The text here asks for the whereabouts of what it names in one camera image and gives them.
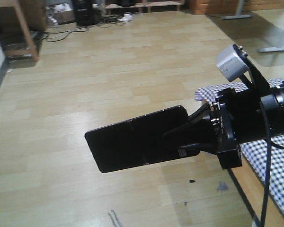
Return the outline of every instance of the wooden shelf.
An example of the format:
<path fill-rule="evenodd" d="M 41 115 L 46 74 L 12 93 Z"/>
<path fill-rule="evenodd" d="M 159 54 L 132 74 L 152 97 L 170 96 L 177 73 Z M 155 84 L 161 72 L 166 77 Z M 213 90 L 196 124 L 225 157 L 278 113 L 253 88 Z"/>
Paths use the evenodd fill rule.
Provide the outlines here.
<path fill-rule="evenodd" d="M 147 2 L 143 1 L 140 3 L 135 4 L 134 6 L 129 6 L 129 7 L 122 7 L 118 6 L 117 4 L 109 4 L 106 5 L 106 9 L 108 10 L 108 14 L 111 15 L 111 9 L 122 9 L 122 8 L 138 8 L 139 13 L 142 13 L 143 7 L 147 7 L 147 11 L 150 13 L 151 12 L 151 7 L 156 7 L 156 6 L 177 6 L 177 11 L 180 10 L 180 6 L 184 5 L 183 0 L 178 0 L 178 1 L 156 1 L 156 2 Z"/>
<path fill-rule="evenodd" d="M 142 8 L 144 7 L 143 3 L 137 3 L 134 6 L 128 6 L 128 7 L 123 7 L 123 6 L 118 6 L 117 4 L 109 4 L 106 5 L 105 8 L 108 10 L 108 14 L 111 15 L 112 9 L 122 9 L 122 8 L 138 8 L 139 9 L 139 13 L 142 13 Z"/>

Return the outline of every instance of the wooden cabinet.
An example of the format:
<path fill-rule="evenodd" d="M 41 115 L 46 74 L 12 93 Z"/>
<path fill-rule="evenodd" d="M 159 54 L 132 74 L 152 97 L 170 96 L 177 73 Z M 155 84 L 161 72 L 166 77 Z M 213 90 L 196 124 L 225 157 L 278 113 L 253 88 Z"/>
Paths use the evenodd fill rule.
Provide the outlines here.
<path fill-rule="evenodd" d="M 196 15 L 235 12 L 239 0 L 190 0 L 189 9 Z M 284 0 L 247 0 L 243 11 L 284 8 Z"/>

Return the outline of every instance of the black cable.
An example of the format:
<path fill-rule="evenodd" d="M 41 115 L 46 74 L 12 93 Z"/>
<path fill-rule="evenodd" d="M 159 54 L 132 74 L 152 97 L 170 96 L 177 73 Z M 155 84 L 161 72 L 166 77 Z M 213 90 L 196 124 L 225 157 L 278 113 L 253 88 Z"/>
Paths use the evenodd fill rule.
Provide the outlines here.
<path fill-rule="evenodd" d="M 121 221 L 119 220 L 119 218 L 118 218 L 117 214 L 114 212 L 114 210 L 112 210 L 112 213 L 114 214 L 115 220 L 117 221 L 119 227 L 123 227 Z"/>
<path fill-rule="evenodd" d="M 114 220 L 113 216 L 112 216 L 110 213 L 107 213 L 107 214 L 109 215 L 110 219 L 112 220 L 113 226 L 114 226 L 114 227 L 118 227 L 118 226 L 116 225 L 116 223 L 115 223 L 115 220 Z"/>
<path fill-rule="evenodd" d="M 209 15 L 209 14 L 205 14 L 205 16 L 207 16 L 207 17 L 216 17 L 216 18 L 221 18 L 221 16 L 214 16 L 214 15 Z"/>
<path fill-rule="evenodd" d="M 40 41 L 44 40 L 45 38 L 46 38 L 46 34 L 43 33 L 43 37 L 42 38 L 39 38 L 38 40 L 35 40 L 36 37 L 34 37 L 33 40 L 34 40 L 34 43 L 37 44 Z M 25 50 L 27 48 L 26 40 L 24 38 L 23 38 L 23 42 L 21 42 L 21 43 L 8 44 L 8 45 L 5 45 L 5 46 L 2 46 L 2 48 L 6 48 L 6 47 L 10 47 L 10 46 L 15 46 L 15 47 L 12 48 L 12 49 L 9 49 L 9 51 L 12 51 L 12 50 Z"/>
<path fill-rule="evenodd" d="M 52 29 L 76 29 L 78 27 L 79 26 L 76 26 L 76 27 L 64 27 L 64 26 L 58 25 L 58 26 L 50 26 L 49 28 L 52 28 Z"/>
<path fill-rule="evenodd" d="M 89 27 L 83 27 L 81 29 L 75 29 L 75 30 L 72 30 L 72 31 L 64 32 L 64 33 L 66 33 L 65 36 L 63 38 L 61 38 L 61 39 L 58 39 L 58 40 L 49 41 L 49 39 L 55 39 L 55 38 L 58 38 L 60 36 L 57 36 L 57 37 L 49 37 L 49 36 L 47 36 L 45 39 L 46 39 L 46 41 L 48 43 L 54 43 L 54 42 L 58 42 L 58 41 L 62 41 L 64 39 L 66 39 L 71 33 L 74 33 L 74 32 L 87 32 L 87 31 L 89 31 Z"/>
<path fill-rule="evenodd" d="M 279 145 L 279 144 L 276 144 L 276 143 L 274 143 L 274 142 L 272 142 L 272 141 L 271 141 L 271 144 L 272 144 L 272 146 L 275 147 L 275 148 L 284 150 L 284 146 L 281 146 L 281 145 Z"/>
<path fill-rule="evenodd" d="M 77 27 L 74 28 L 73 30 L 66 30 L 66 31 L 61 31 L 61 32 L 44 32 L 44 34 L 46 35 L 46 37 L 44 38 L 48 43 L 54 43 L 54 42 L 58 42 L 58 41 L 62 41 L 64 39 L 66 39 L 71 33 L 74 32 L 87 32 L 89 31 L 90 27 L 94 27 L 94 26 L 98 26 L 98 27 L 102 27 L 102 28 L 108 28 L 111 27 L 111 25 L 119 25 L 119 26 L 123 26 L 125 25 L 125 23 L 123 21 L 119 21 L 119 19 L 121 19 L 122 16 L 120 15 L 111 15 L 111 16 L 106 16 L 106 17 L 102 17 L 100 19 L 100 22 L 98 24 L 95 25 L 91 25 L 91 26 L 85 26 L 85 27 Z M 52 34 L 61 34 L 59 36 L 56 37 L 49 37 Z"/>
<path fill-rule="evenodd" d="M 266 130 L 266 143 L 267 143 L 265 185 L 264 185 L 262 213 L 261 213 L 261 220 L 260 220 L 260 227 L 264 227 L 265 219 L 266 219 L 267 203 L 268 203 L 268 197 L 269 197 L 272 141 L 271 141 L 271 133 L 270 133 L 268 116 L 265 112 L 262 102 L 260 102 L 260 109 L 261 109 L 261 112 L 264 118 L 265 130 Z"/>

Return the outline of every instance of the metal table leg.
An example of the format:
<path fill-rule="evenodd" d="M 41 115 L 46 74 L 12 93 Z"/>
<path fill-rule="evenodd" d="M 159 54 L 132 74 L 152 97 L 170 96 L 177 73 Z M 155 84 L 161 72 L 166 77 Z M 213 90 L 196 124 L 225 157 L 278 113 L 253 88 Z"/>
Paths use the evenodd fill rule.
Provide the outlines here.
<path fill-rule="evenodd" d="M 237 10 L 236 10 L 236 15 L 234 15 L 234 16 L 225 16 L 225 17 L 222 17 L 221 20 L 250 18 L 251 15 L 249 15 L 249 14 L 243 14 L 243 15 L 241 14 L 242 13 L 242 9 L 243 9 L 243 5 L 244 5 L 244 1 L 245 0 L 239 0 L 238 6 L 237 6 Z"/>

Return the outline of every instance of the computer tower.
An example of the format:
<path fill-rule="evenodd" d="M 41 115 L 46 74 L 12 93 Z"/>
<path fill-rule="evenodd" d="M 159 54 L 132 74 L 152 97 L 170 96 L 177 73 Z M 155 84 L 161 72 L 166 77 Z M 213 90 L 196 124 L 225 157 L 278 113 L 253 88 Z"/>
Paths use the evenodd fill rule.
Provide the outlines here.
<path fill-rule="evenodd" d="M 71 0 L 78 26 L 90 26 L 100 22 L 101 12 L 93 9 L 92 0 Z"/>

